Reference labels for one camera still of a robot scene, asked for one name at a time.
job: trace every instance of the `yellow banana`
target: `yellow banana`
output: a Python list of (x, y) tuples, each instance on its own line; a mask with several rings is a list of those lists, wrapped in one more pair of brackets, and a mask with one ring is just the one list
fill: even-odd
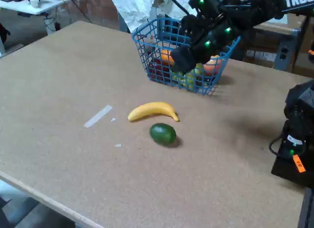
[(170, 104), (164, 102), (152, 102), (138, 106), (130, 112), (128, 120), (135, 121), (151, 114), (165, 114), (172, 117), (175, 121), (179, 121), (175, 109)]

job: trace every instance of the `blue basket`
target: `blue basket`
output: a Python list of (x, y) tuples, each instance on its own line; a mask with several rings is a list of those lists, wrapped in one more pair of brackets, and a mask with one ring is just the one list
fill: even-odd
[(174, 63), (170, 56), (171, 50), (181, 45), (189, 46), (190, 42), (189, 37), (179, 33), (178, 27), (178, 20), (157, 18), (132, 35), (147, 76), (155, 82), (207, 94), (220, 79), (240, 37), (231, 46), (226, 46), (220, 52), (220, 57), (213, 57), (210, 63), (204, 65), (197, 64), (195, 69), (183, 75), (171, 72)]

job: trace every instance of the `cardboard box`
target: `cardboard box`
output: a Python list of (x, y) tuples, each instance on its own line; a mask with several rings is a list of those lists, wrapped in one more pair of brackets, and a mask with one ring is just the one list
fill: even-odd
[[(246, 51), (246, 55), (243, 59), (244, 62), (249, 62), (252, 64), (256, 64), (263, 67), (269, 67), (274, 68), (274, 63), (277, 57), (277, 50), (274, 49), (257, 49), (254, 47), (250, 47)], [(293, 71), (293, 63), (295, 59), (295, 53), (292, 54), (292, 57), (290, 59), (290, 63), (288, 65), (288, 68), (286, 69), (287, 72)]]
[(314, 41), (314, 18), (310, 18), (309, 25), (304, 33), (299, 55), (295, 61), (293, 73), (314, 78), (314, 63), (309, 61), (309, 50)]

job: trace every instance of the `green avocado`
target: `green avocado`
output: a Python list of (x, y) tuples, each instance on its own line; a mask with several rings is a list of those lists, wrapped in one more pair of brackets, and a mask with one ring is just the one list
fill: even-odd
[(172, 126), (164, 123), (156, 123), (151, 126), (149, 133), (158, 144), (169, 145), (176, 141), (176, 131)]

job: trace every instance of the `metal frame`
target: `metal frame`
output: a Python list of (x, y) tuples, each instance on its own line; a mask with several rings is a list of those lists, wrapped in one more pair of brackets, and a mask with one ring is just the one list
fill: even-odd
[(298, 223), (298, 228), (314, 227), (314, 189), (306, 188), (301, 213)]

